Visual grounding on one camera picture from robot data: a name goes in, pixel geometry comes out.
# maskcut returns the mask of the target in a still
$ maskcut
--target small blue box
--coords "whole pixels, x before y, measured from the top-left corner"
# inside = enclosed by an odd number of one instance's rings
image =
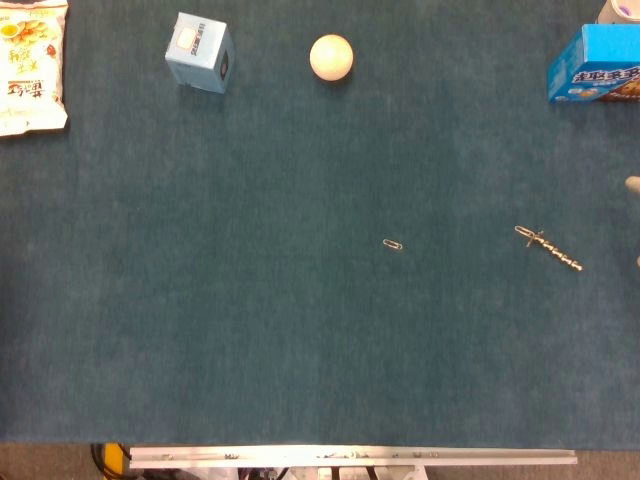
[[[553,62],[550,102],[640,100],[640,25],[583,25]]]

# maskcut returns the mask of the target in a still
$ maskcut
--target table surface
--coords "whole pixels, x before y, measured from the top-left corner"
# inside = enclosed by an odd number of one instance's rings
[[[73,2],[68,128],[0,141],[0,440],[640,448],[638,107],[546,100],[601,3]]]

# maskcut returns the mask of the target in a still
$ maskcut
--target white ball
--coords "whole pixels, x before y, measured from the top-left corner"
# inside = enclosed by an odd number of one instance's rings
[[[323,80],[340,80],[351,70],[353,50],[340,35],[325,35],[311,47],[309,63],[315,74]]]

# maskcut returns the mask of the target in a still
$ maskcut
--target snack bag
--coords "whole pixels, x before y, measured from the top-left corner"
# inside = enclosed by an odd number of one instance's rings
[[[62,39],[68,4],[0,2],[0,136],[64,128]]]

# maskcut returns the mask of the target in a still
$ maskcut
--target gray floor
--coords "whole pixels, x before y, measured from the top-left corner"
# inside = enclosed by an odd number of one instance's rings
[[[640,452],[580,452],[578,466],[428,469],[430,480],[637,480]],[[7,480],[98,480],[85,445],[0,444]]]

